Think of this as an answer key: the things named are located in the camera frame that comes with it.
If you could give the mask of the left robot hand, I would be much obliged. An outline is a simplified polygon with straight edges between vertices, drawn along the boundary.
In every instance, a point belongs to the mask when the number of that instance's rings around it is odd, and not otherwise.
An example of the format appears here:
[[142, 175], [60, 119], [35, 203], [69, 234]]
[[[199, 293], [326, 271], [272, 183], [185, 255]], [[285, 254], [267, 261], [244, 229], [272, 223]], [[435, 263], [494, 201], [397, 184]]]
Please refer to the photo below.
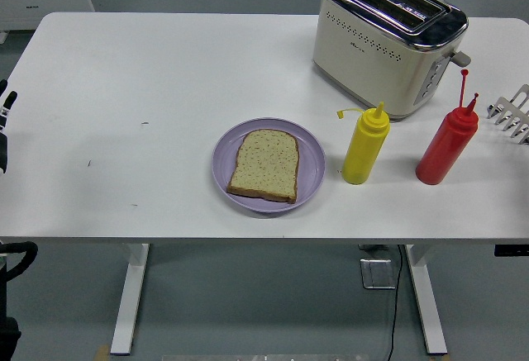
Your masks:
[[7, 136], [4, 133], [6, 124], [7, 124], [7, 117], [9, 115], [9, 112], [12, 109], [12, 105], [17, 100], [17, 92], [11, 91], [4, 103], [1, 106], [1, 175], [4, 175], [7, 171], [7, 159], [8, 159], [8, 140]]

